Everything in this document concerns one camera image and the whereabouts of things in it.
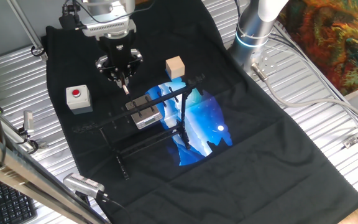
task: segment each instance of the graphic print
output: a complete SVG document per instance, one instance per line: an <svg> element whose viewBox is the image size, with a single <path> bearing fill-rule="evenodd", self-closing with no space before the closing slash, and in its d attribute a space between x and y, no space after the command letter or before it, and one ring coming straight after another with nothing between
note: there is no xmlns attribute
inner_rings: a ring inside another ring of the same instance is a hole
<svg viewBox="0 0 358 224"><path fill-rule="evenodd" d="M185 85L181 78L176 78L170 83L151 88L147 93L155 100L159 97L158 92L163 96L170 93L169 87L176 91L185 87ZM208 156L212 152L208 142L218 145L223 139L228 146L232 145L230 133L224 124L222 110L218 102L206 91L203 93L204 95L201 96L198 90L194 89L186 101L185 123L191 149L186 149L179 135L172 137L173 142L178 147L179 166L192 164ZM165 129L175 126L177 120L180 121L181 95L178 95L177 99L179 100L178 103L174 98L165 101L167 107L164 107L163 103L157 104L157 108L163 116L161 123Z"/></svg>

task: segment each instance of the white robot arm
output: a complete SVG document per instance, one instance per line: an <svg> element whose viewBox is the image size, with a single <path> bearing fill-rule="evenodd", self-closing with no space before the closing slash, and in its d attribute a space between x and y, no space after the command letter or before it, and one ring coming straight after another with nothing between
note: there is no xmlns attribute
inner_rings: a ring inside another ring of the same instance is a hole
<svg viewBox="0 0 358 224"><path fill-rule="evenodd" d="M229 52L244 70L253 73L251 65L259 63L274 22L288 0L250 0L237 25L236 38Z"/></svg>

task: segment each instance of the wooden block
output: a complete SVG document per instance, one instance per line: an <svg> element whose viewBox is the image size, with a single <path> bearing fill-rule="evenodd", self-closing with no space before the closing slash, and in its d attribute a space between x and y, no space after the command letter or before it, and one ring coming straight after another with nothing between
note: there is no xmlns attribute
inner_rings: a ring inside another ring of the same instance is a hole
<svg viewBox="0 0 358 224"><path fill-rule="evenodd" d="M185 64L183 64L179 56L166 60L165 65L171 80L185 74Z"/></svg>

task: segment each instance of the gray cable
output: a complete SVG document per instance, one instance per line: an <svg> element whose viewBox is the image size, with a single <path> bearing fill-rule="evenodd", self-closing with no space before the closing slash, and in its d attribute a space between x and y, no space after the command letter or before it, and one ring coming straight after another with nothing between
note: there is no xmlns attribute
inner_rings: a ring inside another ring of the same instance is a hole
<svg viewBox="0 0 358 224"><path fill-rule="evenodd" d="M273 90L273 87L270 85L270 82L268 80L264 81L267 88L269 89L269 91L272 93L272 95L274 96L274 98L276 98L279 102L281 102L282 104L289 106L289 107L302 107L302 106L309 106L315 103L336 103L342 106L345 106L346 108L349 108L350 110L352 110L356 115L358 115L358 109L355 108L354 106L350 105L349 103L345 103L343 101L340 100L335 100L335 99L318 99L318 100L311 100L311 101L306 101L306 102L302 102L302 103L289 103L283 99L281 99Z"/></svg>

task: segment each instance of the cable connector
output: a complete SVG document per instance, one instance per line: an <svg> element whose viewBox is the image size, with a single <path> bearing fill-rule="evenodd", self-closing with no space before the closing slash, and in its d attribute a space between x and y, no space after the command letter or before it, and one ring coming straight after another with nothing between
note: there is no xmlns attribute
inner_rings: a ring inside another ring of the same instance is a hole
<svg viewBox="0 0 358 224"><path fill-rule="evenodd" d="M257 74L257 76L263 81L265 82L266 80L268 80L268 76L261 71L261 69L259 68L258 64L253 63L251 65L251 68L253 69L253 71Z"/></svg>

